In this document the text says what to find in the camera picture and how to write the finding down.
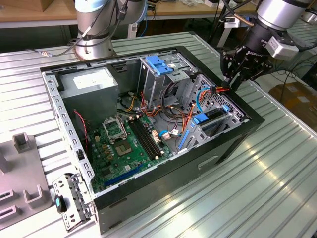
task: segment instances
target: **wooden shelf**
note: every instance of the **wooden shelf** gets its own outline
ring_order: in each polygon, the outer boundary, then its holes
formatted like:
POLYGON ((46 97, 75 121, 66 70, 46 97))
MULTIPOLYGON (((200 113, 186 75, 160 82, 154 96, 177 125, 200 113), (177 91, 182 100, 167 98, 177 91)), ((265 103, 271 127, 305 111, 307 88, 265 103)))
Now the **wooden shelf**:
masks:
MULTIPOLYGON (((205 4, 197 4, 196 6, 187 6, 180 1, 177 2, 158 2, 156 3, 156 15, 199 15, 199 14, 215 14, 217 7, 208 7, 205 4)), ((252 4, 246 4, 239 8, 236 12, 252 13, 256 7, 252 4)), ((152 11, 148 11, 148 16, 154 16, 152 11)))
POLYGON ((4 9, 0 10, 0 22, 73 19, 77 19, 73 0, 55 0, 44 12, 11 6, 4 6, 4 9))
MULTIPOLYGON (((237 12, 255 12, 256 7, 249 3, 237 12)), ((204 4, 187 6, 182 2, 158 2, 156 4, 156 15, 200 15, 215 14, 216 7, 208 7, 204 4)), ((44 12, 26 10, 17 7, 4 6, 0 10, 0 22, 21 22, 21 21, 48 21, 48 20, 76 20, 76 9, 73 0, 55 0, 44 12)))

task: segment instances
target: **aluminum slotted table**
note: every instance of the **aluminum slotted table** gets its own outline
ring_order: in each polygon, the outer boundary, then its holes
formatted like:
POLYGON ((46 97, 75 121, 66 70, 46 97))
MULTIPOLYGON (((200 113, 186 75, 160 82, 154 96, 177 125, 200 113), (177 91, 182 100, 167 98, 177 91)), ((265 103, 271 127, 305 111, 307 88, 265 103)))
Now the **aluminum slotted table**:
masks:
MULTIPOLYGON (((190 33, 113 42, 119 54, 184 45, 221 77, 218 53, 190 33)), ((46 49, 54 54, 66 47, 46 49)), ((0 142, 35 135, 51 195, 52 182, 74 172, 39 68, 75 62, 37 53, 0 54, 0 142)), ((253 83, 238 95, 265 122, 224 163, 124 221, 103 237, 311 237, 317 230, 317 135, 253 83)), ((89 221, 71 233, 53 206, 7 229, 0 237, 99 237, 89 221)))

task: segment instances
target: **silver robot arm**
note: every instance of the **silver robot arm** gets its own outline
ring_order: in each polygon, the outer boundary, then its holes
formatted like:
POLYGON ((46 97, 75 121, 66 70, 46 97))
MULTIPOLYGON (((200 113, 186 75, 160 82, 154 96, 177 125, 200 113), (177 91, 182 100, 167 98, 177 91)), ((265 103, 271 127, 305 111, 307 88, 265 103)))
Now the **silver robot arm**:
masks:
POLYGON ((83 60, 114 55, 111 36, 118 25, 140 22, 147 13, 146 0, 76 0, 75 7, 78 37, 84 36, 75 51, 83 60))
POLYGON ((268 60, 270 55, 276 59, 290 60, 298 52, 317 46, 301 47, 287 34, 287 29, 295 24, 311 2, 264 0, 258 9, 257 19, 248 22, 250 28, 241 44, 221 54, 223 86, 236 91, 242 81, 255 80, 268 73, 273 69, 273 64, 268 60))

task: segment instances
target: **green motherboard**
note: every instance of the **green motherboard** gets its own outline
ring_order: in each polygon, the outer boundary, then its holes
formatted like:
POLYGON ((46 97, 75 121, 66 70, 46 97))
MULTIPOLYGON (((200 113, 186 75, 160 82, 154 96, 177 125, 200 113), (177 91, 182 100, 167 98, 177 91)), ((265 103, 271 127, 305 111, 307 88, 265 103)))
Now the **green motherboard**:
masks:
MULTIPOLYGON (((138 121, 140 122, 139 125, 144 127, 154 142, 154 137, 152 136, 152 130, 154 129, 148 118, 141 117, 138 121)), ((92 180, 95 193, 101 192, 108 186, 127 179, 172 156, 169 148, 163 142, 160 142, 156 143, 160 151, 160 157, 156 157, 155 159, 150 158, 146 153, 148 148, 143 148, 138 140, 140 137, 133 133, 129 122, 124 121, 122 124, 127 137, 125 140, 120 139, 115 141, 114 144, 110 143, 103 127, 89 133, 92 150, 89 160, 95 172, 92 180)), ((108 132, 111 132, 111 135, 120 133, 120 129, 116 123, 110 123, 106 128, 108 132)))

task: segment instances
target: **blue plastic latch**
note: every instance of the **blue plastic latch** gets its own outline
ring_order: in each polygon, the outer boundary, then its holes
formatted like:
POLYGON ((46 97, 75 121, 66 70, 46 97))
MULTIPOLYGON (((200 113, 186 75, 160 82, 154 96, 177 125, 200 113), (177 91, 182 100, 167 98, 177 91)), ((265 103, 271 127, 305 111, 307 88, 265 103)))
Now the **blue plastic latch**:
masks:
POLYGON ((173 69, 168 67, 158 56, 146 56, 145 60, 158 75, 165 75, 174 72, 173 69))
POLYGON ((203 113, 194 117, 194 122, 196 124, 202 123, 203 121, 206 121, 206 120, 208 120, 208 117, 203 113))
POLYGON ((56 203, 56 206, 57 206, 57 207, 59 207, 59 206, 60 206, 60 201, 59 201, 59 198, 58 198, 58 199, 56 199, 55 203, 56 203))
POLYGON ((188 134, 189 134, 189 130, 186 131, 186 133, 185 133, 185 135, 184 135, 182 141, 180 142, 180 144, 179 144, 179 146, 178 146, 178 149, 181 149, 181 148, 183 147, 183 145, 184 145, 184 143, 185 143, 185 140, 186 140, 186 138, 188 137, 188 134))
POLYGON ((222 105, 222 108, 225 110, 226 113, 230 111, 230 108, 227 105, 222 105))

